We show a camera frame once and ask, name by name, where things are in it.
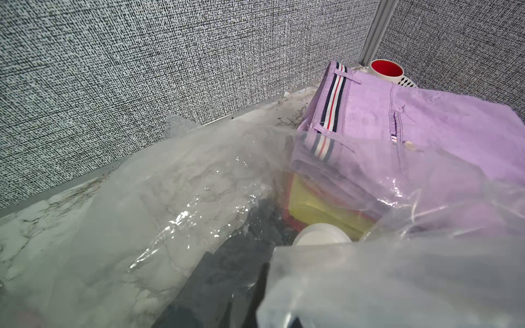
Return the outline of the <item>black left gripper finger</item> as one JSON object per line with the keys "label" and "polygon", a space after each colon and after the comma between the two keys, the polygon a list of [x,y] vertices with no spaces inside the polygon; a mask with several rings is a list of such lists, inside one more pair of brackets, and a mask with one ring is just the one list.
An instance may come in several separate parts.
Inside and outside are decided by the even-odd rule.
{"label": "black left gripper finger", "polygon": [[250,302],[250,305],[247,309],[246,316],[244,318],[242,328],[257,328],[256,312],[261,302],[265,297],[265,289],[267,285],[267,277],[269,274],[270,264],[268,262],[264,263],[261,267],[261,271],[258,276],[258,280],[254,285],[253,297]]}

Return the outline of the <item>black garment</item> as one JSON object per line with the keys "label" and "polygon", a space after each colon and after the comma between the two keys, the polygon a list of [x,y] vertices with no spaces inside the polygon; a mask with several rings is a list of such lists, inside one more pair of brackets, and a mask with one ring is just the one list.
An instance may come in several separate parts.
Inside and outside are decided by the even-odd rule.
{"label": "black garment", "polygon": [[276,201],[261,200],[230,238],[203,255],[153,327],[241,327],[262,265],[297,235]]}

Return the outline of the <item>yellow garment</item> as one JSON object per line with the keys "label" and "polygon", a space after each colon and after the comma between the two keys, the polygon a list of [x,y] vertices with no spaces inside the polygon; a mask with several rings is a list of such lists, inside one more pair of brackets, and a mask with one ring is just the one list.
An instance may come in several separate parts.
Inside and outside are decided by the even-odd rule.
{"label": "yellow garment", "polygon": [[331,224],[341,229],[353,241],[358,241],[376,222],[357,210],[350,210],[329,198],[318,188],[312,188],[298,175],[291,178],[287,195],[287,211],[299,225]]}

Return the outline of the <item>clear plastic vacuum bag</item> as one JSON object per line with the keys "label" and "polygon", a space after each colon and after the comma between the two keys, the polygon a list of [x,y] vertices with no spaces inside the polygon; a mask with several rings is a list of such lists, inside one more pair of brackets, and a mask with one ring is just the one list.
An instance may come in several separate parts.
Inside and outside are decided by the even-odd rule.
{"label": "clear plastic vacuum bag", "polygon": [[2,327],[523,327],[524,188],[443,148],[176,124],[79,219],[1,227]]}

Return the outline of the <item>purple garment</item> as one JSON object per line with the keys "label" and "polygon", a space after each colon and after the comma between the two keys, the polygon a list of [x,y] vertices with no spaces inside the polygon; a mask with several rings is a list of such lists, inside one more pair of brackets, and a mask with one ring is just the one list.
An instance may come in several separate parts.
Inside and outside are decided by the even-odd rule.
{"label": "purple garment", "polygon": [[524,123],[508,106],[328,64],[291,165],[372,220],[495,235],[524,225]]}

